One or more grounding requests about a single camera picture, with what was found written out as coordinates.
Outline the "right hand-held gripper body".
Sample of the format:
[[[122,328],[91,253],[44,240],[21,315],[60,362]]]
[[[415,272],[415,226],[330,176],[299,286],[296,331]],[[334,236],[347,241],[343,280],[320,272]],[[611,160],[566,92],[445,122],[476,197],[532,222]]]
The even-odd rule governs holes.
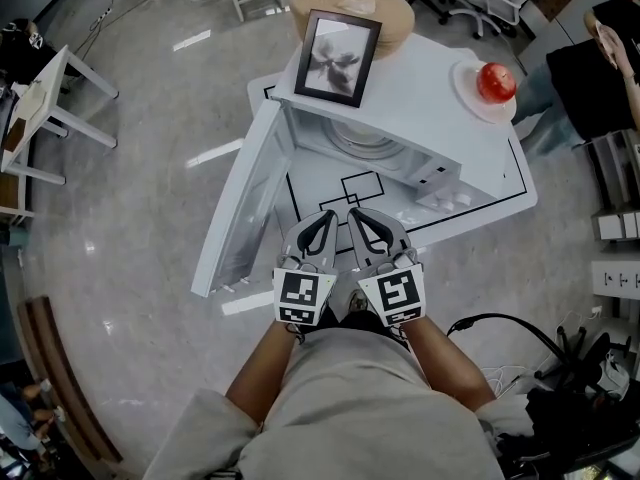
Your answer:
[[[424,271],[414,248],[368,268],[365,274],[358,286],[385,327],[425,316]]]

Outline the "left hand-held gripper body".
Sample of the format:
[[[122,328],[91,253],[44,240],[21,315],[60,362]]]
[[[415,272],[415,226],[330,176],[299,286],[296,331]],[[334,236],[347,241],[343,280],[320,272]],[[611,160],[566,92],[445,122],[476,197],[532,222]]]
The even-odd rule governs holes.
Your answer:
[[[273,270],[277,321],[316,326],[337,281],[334,253],[303,258],[281,254]]]

